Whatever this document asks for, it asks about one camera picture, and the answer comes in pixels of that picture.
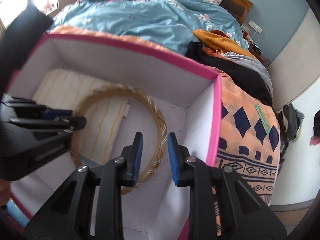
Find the floral bedding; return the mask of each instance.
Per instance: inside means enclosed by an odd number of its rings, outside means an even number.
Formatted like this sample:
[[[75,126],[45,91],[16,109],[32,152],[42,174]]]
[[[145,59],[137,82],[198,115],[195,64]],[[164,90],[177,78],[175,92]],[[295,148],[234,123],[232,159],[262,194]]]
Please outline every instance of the floral bedding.
[[[185,54],[193,30],[221,30],[248,48],[236,19],[219,5],[203,0],[113,0],[67,5],[52,28],[65,24],[115,35],[133,35]]]

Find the green tag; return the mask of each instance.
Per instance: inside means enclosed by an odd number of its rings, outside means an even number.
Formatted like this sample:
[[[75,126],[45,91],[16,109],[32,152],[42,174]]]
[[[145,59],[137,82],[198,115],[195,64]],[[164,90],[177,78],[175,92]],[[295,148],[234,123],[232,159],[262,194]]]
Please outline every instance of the green tag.
[[[264,118],[259,105],[255,105],[254,107],[257,109],[257,112],[258,112],[260,119],[262,121],[262,125],[263,125],[264,129],[266,130],[267,134],[270,133],[271,128],[268,125],[267,120]]]

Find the curtain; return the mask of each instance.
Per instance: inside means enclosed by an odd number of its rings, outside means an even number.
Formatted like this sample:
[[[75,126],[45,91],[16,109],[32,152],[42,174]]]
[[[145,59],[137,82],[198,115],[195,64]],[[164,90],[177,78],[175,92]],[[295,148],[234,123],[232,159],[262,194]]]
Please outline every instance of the curtain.
[[[1,21],[1,18],[0,18],[0,40],[1,40],[2,35],[5,32],[5,30],[6,30],[6,28],[5,28],[3,22]]]

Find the electrical outlet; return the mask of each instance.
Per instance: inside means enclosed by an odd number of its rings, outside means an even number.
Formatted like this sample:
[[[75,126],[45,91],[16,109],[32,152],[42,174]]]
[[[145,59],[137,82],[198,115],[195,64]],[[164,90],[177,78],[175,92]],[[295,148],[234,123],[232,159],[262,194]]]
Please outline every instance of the electrical outlet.
[[[248,22],[248,25],[254,28],[258,33],[262,33],[262,29],[258,25],[256,25],[252,20]]]

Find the navy diamond pattern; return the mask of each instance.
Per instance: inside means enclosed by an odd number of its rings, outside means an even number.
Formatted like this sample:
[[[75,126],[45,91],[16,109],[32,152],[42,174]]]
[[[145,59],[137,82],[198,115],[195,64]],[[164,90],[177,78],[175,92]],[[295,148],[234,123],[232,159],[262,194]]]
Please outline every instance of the navy diamond pattern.
[[[263,127],[262,121],[259,118],[259,120],[257,121],[256,125],[254,126],[254,129],[256,131],[256,137],[257,139],[261,142],[261,144],[263,145],[263,140],[265,139],[265,137],[267,136],[267,132]]]
[[[275,151],[275,149],[279,143],[279,134],[278,134],[277,128],[275,126],[273,126],[270,130],[269,140],[271,143],[272,150]]]
[[[224,118],[227,114],[229,114],[229,112],[222,104],[221,119]]]
[[[230,163],[228,165],[234,168],[235,170],[239,170],[243,168],[243,166],[240,163]]]
[[[260,171],[260,173],[261,173],[263,176],[266,176],[267,174],[269,174],[269,172],[268,172],[267,170]]]
[[[257,185],[257,186],[255,186],[253,189],[254,189],[255,191],[259,191],[259,190],[262,189],[262,187],[261,187],[260,185]]]
[[[236,128],[238,129],[239,133],[243,138],[247,130],[249,130],[249,128],[251,127],[251,124],[243,107],[236,111],[233,117],[235,119]]]
[[[271,190],[273,190],[273,187],[271,185],[269,185],[268,187],[266,187],[266,189],[271,191]]]
[[[249,172],[249,174],[257,172],[257,170],[254,167],[246,168],[246,170]]]

